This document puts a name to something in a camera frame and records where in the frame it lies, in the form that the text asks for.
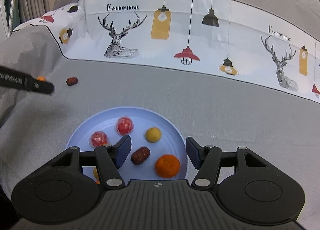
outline deer antler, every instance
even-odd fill
[[[289,47],[290,47],[290,54],[289,54],[289,56],[288,56],[287,50],[285,50],[285,56],[282,57],[282,60],[281,60],[282,63],[286,62],[287,60],[292,60],[293,57],[295,56],[296,52],[297,52],[297,51],[295,50],[295,51],[294,51],[294,54],[292,55],[292,49],[291,49],[290,43],[289,43]]]
[[[126,36],[128,34],[128,31],[133,29],[133,28],[136,28],[138,26],[140,26],[144,21],[145,19],[147,18],[147,16],[140,22],[140,16],[138,16],[138,14],[136,12],[134,12],[137,16],[137,21],[135,23],[133,23],[133,25],[131,25],[131,21],[129,20],[129,25],[124,28],[121,32],[121,35],[122,36]]]
[[[273,62],[277,64],[277,62],[279,62],[279,60],[277,58],[277,54],[273,51],[273,45],[271,46],[271,49],[270,49],[270,46],[268,45],[268,39],[270,37],[271,37],[271,35],[269,37],[267,37],[265,42],[264,42],[263,39],[262,39],[262,35],[261,35],[261,41],[262,41],[262,44],[265,47],[265,49],[272,55]]]
[[[98,17],[98,20],[99,20],[99,23],[102,25],[102,27],[103,28],[105,28],[106,30],[108,30],[108,31],[110,31],[113,35],[116,33],[116,30],[113,28],[113,21],[111,22],[111,24],[110,24],[110,26],[109,26],[109,24],[107,23],[106,24],[106,19],[107,19],[107,17],[108,17],[108,15],[109,15],[110,13],[108,13],[107,15],[106,15],[106,17],[105,18],[103,18],[103,20],[102,20],[102,23],[101,23],[101,20],[100,20],[100,18]]]

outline plate rim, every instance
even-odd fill
[[[76,131],[78,131],[79,128],[80,128],[83,124],[85,124],[88,120],[90,120],[91,118],[93,118],[93,117],[95,117],[95,116],[97,116],[97,115],[99,115],[99,114],[101,114],[101,113],[104,113],[104,112],[107,112],[107,111],[111,111],[111,110],[115,110],[115,109],[124,109],[124,108],[140,109],[140,110],[148,111],[148,112],[151,112],[151,113],[153,113],[153,114],[155,114],[155,115],[163,118],[165,121],[167,121],[167,122],[178,132],[178,134],[180,135],[180,137],[181,137],[181,139],[182,139],[182,141],[183,141],[184,146],[186,146],[186,141],[185,141],[185,139],[183,138],[183,136],[182,136],[182,134],[180,133],[180,131],[178,130],[178,128],[177,128],[172,122],[170,122],[167,118],[165,118],[164,116],[158,114],[158,113],[155,112],[155,111],[152,111],[152,110],[149,110],[149,109],[146,109],[146,108],[122,106],[122,107],[114,107],[114,108],[109,108],[109,109],[106,109],[106,110],[102,110],[102,111],[100,111],[100,112],[98,112],[98,113],[90,116],[90,117],[87,118],[86,120],[84,120],[84,121],[73,131],[73,133],[72,133],[71,136],[69,137],[69,140],[68,140],[68,142],[67,142],[67,144],[66,144],[65,150],[67,149],[67,147],[68,147],[68,145],[69,145],[69,143],[70,143],[70,140],[72,139],[72,137],[74,136],[74,134],[76,133]],[[185,174],[185,176],[184,176],[184,179],[185,179],[185,180],[188,180],[187,177],[188,177],[188,174],[189,174],[189,166],[190,166],[190,161],[189,161],[188,154],[187,154],[187,169],[186,169],[186,174]]]

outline yellow rectangular lamp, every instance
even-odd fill
[[[308,52],[305,46],[300,49],[299,72],[304,76],[308,75]]]
[[[151,38],[167,40],[170,33],[171,12],[162,6],[157,11],[152,23]]]

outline blue plate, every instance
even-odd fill
[[[180,171],[171,179],[186,178],[188,158],[182,135],[170,121],[147,109],[119,107],[100,112],[78,127],[70,137],[67,148],[78,146],[81,151],[92,151],[93,148],[89,146],[89,138],[96,131],[103,131],[108,136],[109,143],[115,145],[121,139],[116,131],[116,123],[123,116],[130,117],[134,124],[134,130],[130,134],[131,152],[119,169],[126,184],[131,179],[164,180],[155,172],[155,163],[164,154],[173,154],[180,161]],[[149,143],[145,139],[145,133],[150,127],[158,127],[162,132],[161,139],[156,143]],[[151,154],[143,164],[134,165],[131,162],[131,154],[142,146],[148,147]],[[83,167],[83,173],[94,179],[92,167]]]

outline deer head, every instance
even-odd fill
[[[103,18],[102,22],[101,22],[100,18],[98,17],[98,20],[99,20],[100,24],[102,25],[102,27],[109,31],[109,35],[112,38],[112,44],[114,44],[114,45],[120,44],[121,38],[126,36],[128,34],[129,30],[132,30],[133,28],[140,26],[147,18],[147,16],[146,16],[142,21],[140,21],[140,16],[136,12],[134,12],[134,13],[137,16],[137,21],[135,23],[133,23],[133,25],[131,25],[131,21],[129,20],[129,25],[127,27],[123,28],[122,32],[120,32],[120,33],[116,33],[116,30],[113,28],[113,21],[111,22],[110,26],[108,25],[108,23],[106,24],[106,19],[110,13],[108,13],[106,15],[106,17]]]
[[[294,52],[294,54],[292,54],[292,49],[289,43],[289,48],[290,48],[290,54],[287,54],[287,50],[285,50],[285,56],[282,57],[282,60],[279,61],[277,58],[277,54],[273,51],[273,45],[270,46],[268,45],[268,39],[271,37],[271,35],[269,37],[266,38],[265,41],[263,41],[262,36],[261,36],[261,41],[263,43],[263,46],[265,47],[265,49],[272,55],[272,60],[273,62],[277,65],[277,70],[278,71],[282,71],[283,67],[285,67],[287,65],[287,60],[292,60],[293,57],[296,54],[296,51]]]

